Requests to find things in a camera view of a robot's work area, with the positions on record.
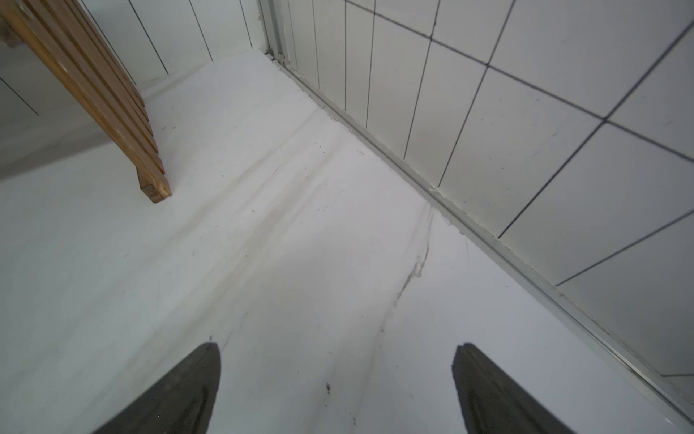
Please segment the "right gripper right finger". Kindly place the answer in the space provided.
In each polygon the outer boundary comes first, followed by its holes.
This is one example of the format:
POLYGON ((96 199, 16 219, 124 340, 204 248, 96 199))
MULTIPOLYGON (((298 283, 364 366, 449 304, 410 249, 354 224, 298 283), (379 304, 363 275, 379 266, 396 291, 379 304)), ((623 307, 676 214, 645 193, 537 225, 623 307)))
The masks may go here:
POLYGON ((455 350, 452 374, 468 433, 570 433, 475 345, 455 350))

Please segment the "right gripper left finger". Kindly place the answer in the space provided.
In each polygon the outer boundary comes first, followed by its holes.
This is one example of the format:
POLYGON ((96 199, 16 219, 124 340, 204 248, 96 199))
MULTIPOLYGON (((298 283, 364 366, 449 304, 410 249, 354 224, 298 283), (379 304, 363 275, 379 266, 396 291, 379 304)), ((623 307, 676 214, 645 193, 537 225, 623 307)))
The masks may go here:
POLYGON ((205 433, 221 374, 219 346, 199 345, 97 432, 205 433))

